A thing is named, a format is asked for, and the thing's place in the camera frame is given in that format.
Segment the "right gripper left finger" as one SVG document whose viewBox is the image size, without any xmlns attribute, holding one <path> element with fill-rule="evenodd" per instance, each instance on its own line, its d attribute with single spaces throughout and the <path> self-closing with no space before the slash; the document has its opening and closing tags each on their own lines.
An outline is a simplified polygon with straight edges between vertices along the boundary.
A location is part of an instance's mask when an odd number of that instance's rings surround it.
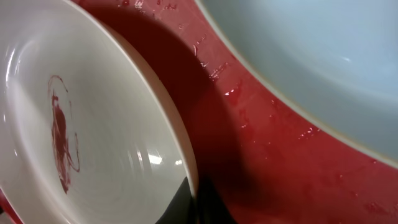
<svg viewBox="0 0 398 224">
<path fill-rule="evenodd" d="M 155 224 L 196 224 L 195 200 L 184 178 L 164 214 Z"/>
</svg>

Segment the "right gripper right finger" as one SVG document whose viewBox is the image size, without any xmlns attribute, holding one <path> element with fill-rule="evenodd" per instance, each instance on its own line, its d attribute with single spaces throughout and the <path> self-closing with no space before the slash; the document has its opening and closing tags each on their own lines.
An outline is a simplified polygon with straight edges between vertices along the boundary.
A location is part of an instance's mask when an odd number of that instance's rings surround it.
<svg viewBox="0 0 398 224">
<path fill-rule="evenodd" d="M 210 179 L 199 184 L 197 210 L 200 224 L 237 224 Z"/>
</svg>

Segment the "white plate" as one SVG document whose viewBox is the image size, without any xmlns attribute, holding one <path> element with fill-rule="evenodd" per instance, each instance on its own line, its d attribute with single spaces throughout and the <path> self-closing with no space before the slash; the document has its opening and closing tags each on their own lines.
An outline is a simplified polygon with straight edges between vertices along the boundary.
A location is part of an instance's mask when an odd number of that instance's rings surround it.
<svg viewBox="0 0 398 224">
<path fill-rule="evenodd" d="M 192 145 L 140 53 L 71 1 L 1 2 L 1 191 L 23 223 L 156 223 Z"/>
</svg>

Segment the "light blue plate top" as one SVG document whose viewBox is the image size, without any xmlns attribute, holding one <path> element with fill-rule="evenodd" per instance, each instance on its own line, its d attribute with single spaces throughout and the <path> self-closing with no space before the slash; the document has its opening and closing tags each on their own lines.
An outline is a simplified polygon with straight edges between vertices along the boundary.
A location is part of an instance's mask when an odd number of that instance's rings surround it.
<svg viewBox="0 0 398 224">
<path fill-rule="evenodd" d="M 397 166 L 397 0 L 197 0 L 269 91 L 320 129 Z"/>
</svg>

